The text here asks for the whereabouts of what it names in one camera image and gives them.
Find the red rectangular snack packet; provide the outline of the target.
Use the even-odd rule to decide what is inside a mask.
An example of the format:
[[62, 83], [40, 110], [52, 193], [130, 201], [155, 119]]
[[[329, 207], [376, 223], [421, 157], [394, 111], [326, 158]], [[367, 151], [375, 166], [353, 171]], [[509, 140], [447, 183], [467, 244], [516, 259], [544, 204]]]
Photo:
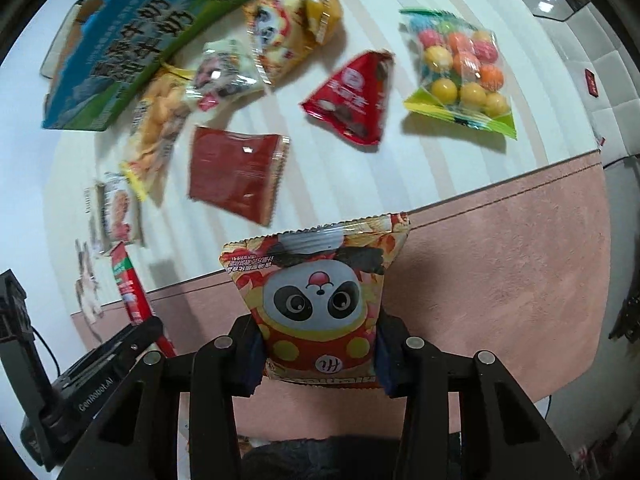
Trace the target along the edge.
[[130, 322], [142, 324], [155, 315], [124, 242], [118, 243], [110, 253], [114, 280], [122, 297]]

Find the white beige Franzzi packet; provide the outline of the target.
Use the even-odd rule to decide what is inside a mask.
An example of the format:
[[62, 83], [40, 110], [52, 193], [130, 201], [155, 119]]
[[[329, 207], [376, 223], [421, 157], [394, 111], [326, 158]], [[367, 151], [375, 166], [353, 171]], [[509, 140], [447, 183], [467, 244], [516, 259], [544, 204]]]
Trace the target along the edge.
[[89, 242], [93, 252], [103, 255], [107, 250], [107, 236], [104, 230], [104, 185], [94, 182], [84, 191], [85, 215], [89, 227]]

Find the red panda snack bag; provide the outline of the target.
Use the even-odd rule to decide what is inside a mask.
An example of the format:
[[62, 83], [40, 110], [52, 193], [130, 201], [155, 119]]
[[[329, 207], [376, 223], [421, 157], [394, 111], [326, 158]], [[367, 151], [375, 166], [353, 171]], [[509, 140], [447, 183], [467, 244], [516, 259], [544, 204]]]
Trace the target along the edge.
[[230, 242], [219, 261], [254, 318], [264, 373], [290, 384], [373, 389], [385, 274], [404, 247], [404, 212]]

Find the dark red jelly packet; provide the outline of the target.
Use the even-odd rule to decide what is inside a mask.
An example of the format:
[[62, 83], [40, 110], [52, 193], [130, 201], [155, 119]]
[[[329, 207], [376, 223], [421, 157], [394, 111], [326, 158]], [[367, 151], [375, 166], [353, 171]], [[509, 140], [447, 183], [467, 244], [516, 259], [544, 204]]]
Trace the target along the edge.
[[290, 139], [198, 126], [191, 146], [189, 197], [269, 226]]

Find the white cookie packet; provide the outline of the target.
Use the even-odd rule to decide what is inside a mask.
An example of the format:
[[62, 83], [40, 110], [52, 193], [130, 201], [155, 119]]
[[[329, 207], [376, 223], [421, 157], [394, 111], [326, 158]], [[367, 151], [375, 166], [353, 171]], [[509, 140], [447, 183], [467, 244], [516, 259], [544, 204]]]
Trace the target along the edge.
[[138, 196], [123, 174], [105, 175], [102, 212], [105, 234], [112, 245], [142, 241]]

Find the yellow biscuit bag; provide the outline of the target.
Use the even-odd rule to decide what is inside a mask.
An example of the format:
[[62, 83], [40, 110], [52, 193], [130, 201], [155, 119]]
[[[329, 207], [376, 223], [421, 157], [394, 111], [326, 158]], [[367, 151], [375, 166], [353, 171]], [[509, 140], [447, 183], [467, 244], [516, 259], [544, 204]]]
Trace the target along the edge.
[[163, 64], [142, 92], [120, 169], [144, 202], [163, 188], [176, 140], [191, 113], [184, 95], [193, 70]]

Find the white quilted chair left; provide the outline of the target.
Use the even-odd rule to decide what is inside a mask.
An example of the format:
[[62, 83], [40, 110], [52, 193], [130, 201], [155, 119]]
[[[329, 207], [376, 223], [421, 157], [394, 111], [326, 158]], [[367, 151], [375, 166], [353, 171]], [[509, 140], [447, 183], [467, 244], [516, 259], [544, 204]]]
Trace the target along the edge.
[[72, 30], [72, 26], [74, 21], [77, 18], [77, 15], [85, 3], [85, 0], [77, 0], [70, 10], [65, 15], [64, 20], [58, 31], [56, 32], [53, 41], [50, 44], [49, 49], [47, 50], [47, 54], [44, 57], [41, 65], [39, 73], [46, 79], [52, 79], [55, 74], [56, 66], [58, 66], [58, 60], [61, 57], [63, 48], [66, 44], [66, 40], [68, 36], [70, 36], [70, 31]]

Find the white quilted chair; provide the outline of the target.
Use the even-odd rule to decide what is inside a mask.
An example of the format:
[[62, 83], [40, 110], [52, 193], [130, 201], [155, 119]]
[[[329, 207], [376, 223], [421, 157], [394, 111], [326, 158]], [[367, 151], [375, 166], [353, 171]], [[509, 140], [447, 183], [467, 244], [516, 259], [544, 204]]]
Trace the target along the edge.
[[65, 15], [64, 20], [58, 31], [56, 32], [53, 41], [50, 44], [49, 49], [47, 50], [47, 54], [44, 57], [41, 65], [39, 73], [46, 79], [52, 79], [55, 74], [56, 66], [58, 66], [58, 60], [61, 57], [63, 48], [66, 44], [66, 40], [68, 36], [70, 36], [70, 31], [72, 30], [72, 26], [74, 21], [77, 18], [77, 15], [85, 3], [85, 0], [77, 0], [70, 10]]
[[[603, 165], [639, 154], [639, 67], [603, 14], [591, 3], [574, 11], [566, 0], [539, 0], [532, 13], [570, 72], [589, 116]], [[596, 75], [590, 96], [585, 69]]]

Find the colourful candy balls bag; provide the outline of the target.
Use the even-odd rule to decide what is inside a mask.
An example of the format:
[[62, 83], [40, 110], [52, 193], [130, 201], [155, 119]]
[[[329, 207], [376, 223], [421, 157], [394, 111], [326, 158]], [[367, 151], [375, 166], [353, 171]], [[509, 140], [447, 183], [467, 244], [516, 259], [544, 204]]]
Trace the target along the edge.
[[497, 37], [443, 10], [403, 8], [404, 29], [419, 55], [419, 83], [405, 99], [412, 114], [518, 137], [510, 82]]

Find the small red packet on chair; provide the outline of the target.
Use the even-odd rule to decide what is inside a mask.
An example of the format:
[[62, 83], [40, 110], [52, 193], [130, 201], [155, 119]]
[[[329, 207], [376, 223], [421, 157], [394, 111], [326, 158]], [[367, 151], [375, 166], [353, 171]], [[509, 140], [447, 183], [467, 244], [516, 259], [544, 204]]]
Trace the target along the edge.
[[593, 96], [594, 98], [597, 99], [599, 97], [599, 90], [598, 90], [596, 75], [589, 68], [585, 69], [585, 80], [586, 80], [588, 93], [590, 94], [590, 96]]

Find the red triangular snack packet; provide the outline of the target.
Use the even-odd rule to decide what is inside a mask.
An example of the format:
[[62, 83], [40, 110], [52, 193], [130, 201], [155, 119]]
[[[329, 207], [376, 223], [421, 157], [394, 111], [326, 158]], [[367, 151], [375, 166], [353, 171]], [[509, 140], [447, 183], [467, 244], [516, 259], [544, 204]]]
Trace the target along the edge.
[[376, 148], [383, 136], [393, 69], [390, 51], [364, 51], [299, 105], [346, 141]]

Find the small white cow packet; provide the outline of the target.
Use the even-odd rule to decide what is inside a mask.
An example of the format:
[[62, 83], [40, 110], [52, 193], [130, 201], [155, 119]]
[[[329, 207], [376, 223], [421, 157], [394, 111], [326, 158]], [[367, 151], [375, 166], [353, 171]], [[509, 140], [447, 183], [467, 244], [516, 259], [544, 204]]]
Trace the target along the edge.
[[262, 90], [264, 82], [244, 44], [223, 39], [204, 46], [198, 67], [186, 85], [184, 100], [192, 110], [213, 113]]

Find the white quilted chair right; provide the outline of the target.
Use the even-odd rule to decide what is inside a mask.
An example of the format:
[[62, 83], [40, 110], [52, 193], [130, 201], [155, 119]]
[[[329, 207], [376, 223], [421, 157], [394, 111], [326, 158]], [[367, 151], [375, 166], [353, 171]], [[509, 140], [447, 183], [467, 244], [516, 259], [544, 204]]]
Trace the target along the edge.
[[[639, 154], [639, 67], [603, 14], [591, 3], [574, 11], [566, 0], [539, 0], [532, 13], [570, 72], [589, 116], [603, 165]], [[590, 96], [585, 69], [596, 75]]]

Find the cardboard milk box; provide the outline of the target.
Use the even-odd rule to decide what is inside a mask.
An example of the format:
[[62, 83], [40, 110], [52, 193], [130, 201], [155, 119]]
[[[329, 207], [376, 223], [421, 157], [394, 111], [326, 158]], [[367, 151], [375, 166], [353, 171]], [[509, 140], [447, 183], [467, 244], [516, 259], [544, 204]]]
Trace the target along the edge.
[[250, 0], [86, 0], [44, 102], [43, 128], [103, 131], [160, 63]]

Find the yellow panda snack bag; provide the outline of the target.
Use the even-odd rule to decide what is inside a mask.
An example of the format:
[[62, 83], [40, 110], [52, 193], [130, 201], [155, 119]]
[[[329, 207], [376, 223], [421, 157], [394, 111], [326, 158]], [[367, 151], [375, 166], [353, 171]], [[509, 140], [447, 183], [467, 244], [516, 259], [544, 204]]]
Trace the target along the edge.
[[250, 0], [243, 6], [259, 75], [272, 86], [341, 25], [340, 0]]

